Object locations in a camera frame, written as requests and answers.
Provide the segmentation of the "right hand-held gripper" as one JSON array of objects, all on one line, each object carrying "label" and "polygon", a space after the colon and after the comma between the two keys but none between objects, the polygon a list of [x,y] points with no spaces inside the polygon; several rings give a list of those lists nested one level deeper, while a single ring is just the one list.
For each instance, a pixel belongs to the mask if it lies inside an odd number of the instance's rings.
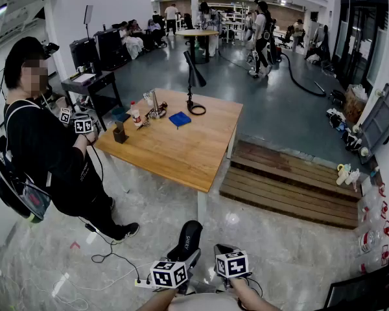
[{"label": "right hand-held gripper", "polygon": [[245,250],[227,244],[215,244],[215,273],[222,279],[225,290],[232,287],[230,279],[246,279],[252,273]]}]

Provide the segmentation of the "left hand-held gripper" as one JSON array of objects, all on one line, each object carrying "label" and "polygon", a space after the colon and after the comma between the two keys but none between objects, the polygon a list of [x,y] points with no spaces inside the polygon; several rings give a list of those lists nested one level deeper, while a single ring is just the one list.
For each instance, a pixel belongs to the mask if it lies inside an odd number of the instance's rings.
[{"label": "left hand-held gripper", "polygon": [[185,295],[200,256],[200,248],[188,251],[175,247],[150,267],[148,284],[157,290],[176,288],[179,294]]}]

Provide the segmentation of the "person's left forearm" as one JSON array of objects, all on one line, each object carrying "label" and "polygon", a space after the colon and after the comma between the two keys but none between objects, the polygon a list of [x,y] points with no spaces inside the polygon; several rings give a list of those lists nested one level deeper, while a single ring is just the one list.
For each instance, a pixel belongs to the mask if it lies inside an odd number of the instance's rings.
[{"label": "person's left forearm", "polygon": [[157,292],[136,311],[166,311],[177,293],[178,289],[167,289]]}]

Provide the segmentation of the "person's light grey shirt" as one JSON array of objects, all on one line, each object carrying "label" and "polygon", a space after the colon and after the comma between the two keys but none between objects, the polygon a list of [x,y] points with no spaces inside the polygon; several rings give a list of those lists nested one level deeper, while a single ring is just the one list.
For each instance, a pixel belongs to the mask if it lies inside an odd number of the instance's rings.
[{"label": "person's light grey shirt", "polygon": [[242,311],[237,298],[227,293],[202,293],[175,297],[167,311]]}]

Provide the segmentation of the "wooden step platform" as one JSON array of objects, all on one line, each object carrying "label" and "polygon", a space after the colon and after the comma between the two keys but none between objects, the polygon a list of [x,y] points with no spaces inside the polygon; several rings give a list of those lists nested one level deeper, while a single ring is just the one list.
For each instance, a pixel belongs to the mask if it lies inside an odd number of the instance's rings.
[{"label": "wooden step platform", "polygon": [[361,191],[337,185],[337,177],[333,168],[239,141],[219,193],[275,213],[354,230]]}]

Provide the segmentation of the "yellowish plastic bottle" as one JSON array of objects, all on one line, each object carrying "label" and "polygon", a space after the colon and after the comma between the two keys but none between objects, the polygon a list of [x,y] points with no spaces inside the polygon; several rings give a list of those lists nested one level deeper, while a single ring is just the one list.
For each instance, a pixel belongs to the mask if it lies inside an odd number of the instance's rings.
[{"label": "yellowish plastic bottle", "polygon": [[337,166],[337,172],[338,172],[338,177],[336,179],[336,184],[341,185],[349,176],[349,171],[351,170],[351,165],[349,164],[339,164]]}]

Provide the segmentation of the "brown pen holder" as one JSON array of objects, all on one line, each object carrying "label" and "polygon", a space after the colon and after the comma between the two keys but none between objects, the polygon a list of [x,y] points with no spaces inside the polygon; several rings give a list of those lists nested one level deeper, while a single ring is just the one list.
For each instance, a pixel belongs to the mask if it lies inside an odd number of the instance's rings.
[{"label": "brown pen holder", "polygon": [[116,121],[115,128],[113,129],[114,140],[117,143],[123,144],[129,136],[125,133],[124,122]]}]

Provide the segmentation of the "plastic bottle with red cap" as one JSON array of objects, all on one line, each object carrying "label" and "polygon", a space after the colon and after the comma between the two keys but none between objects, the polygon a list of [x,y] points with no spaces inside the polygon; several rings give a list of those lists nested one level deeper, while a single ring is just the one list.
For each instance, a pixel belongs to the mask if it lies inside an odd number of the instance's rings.
[{"label": "plastic bottle with red cap", "polygon": [[130,103],[130,115],[135,126],[140,127],[143,122],[141,120],[141,115],[135,101],[131,101]]}]

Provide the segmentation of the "silver cone stand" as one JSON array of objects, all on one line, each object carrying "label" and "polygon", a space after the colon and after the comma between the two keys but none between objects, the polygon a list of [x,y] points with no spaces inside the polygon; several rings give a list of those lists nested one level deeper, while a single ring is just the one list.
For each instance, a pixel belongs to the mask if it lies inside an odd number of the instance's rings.
[{"label": "silver cone stand", "polygon": [[162,102],[161,104],[159,104],[155,90],[153,89],[151,91],[152,91],[154,106],[149,111],[148,117],[150,119],[161,119],[166,115],[168,105],[166,102]]}]

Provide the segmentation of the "black and white shoes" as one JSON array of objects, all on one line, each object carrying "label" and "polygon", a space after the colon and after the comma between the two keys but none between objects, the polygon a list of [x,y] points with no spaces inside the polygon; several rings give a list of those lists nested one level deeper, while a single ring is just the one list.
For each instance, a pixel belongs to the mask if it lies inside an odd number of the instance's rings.
[{"label": "black and white shoes", "polygon": [[326,111],[326,116],[332,128],[337,130],[344,130],[346,128],[346,118],[340,111],[337,111],[335,108],[330,108]]},{"label": "black and white shoes", "polygon": [[351,130],[346,128],[342,133],[341,140],[345,143],[345,149],[349,152],[357,152],[361,148],[362,139],[351,134]]}]

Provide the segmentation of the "black stool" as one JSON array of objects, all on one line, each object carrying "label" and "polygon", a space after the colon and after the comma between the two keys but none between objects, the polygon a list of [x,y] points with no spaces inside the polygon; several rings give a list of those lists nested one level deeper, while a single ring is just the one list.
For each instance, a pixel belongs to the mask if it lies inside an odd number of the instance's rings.
[{"label": "black stool", "polygon": [[343,104],[346,102],[346,96],[343,94],[343,92],[333,89],[328,96],[328,99],[333,103],[333,104],[338,104],[339,106],[343,106]]}]

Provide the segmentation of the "black side table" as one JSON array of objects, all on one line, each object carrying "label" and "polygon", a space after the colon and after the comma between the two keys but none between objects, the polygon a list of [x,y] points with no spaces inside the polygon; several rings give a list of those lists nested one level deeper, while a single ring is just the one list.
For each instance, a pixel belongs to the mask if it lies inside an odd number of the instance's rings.
[{"label": "black side table", "polygon": [[115,82],[115,74],[112,71],[103,71],[83,84],[66,79],[61,82],[61,86],[69,105],[72,108],[93,110],[104,131],[107,127],[103,116],[117,106],[123,107]]}]

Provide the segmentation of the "grey cart with white wheels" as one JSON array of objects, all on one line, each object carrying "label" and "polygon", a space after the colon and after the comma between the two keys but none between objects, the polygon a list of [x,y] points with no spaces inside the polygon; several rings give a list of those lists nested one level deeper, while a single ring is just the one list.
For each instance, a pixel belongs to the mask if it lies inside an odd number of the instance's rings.
[{"label": "grey cart with white wheels", "polygon": [[389,141],[389,83],[376,91],[376,103],[362,124],[355,124],[353,133],[360,140],[360,162],[366,164],[376,151]]}]

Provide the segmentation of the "white paper tray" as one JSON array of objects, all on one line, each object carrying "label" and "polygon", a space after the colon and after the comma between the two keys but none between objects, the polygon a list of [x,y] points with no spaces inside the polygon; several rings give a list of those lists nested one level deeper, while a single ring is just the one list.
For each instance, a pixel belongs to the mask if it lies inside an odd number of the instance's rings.
[{"label": "white paper tray", "polygon": [[79,75],[78,77],[72,79],[74,83],[78,83],[81,85],[87,84],[88,82],[95,79],[95,74],[93,73],[83,73]]}]

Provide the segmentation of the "white cloth pile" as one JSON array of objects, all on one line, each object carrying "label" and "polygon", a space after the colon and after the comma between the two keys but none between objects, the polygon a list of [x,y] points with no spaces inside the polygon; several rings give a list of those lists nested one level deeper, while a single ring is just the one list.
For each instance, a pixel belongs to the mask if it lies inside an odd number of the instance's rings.
[{"label": "white cloth pile", "polygon": [[144,44],[141,38],[125,36],[122,38],[122,43],[133,60],[135,60],[139,54],[143,52]]}]

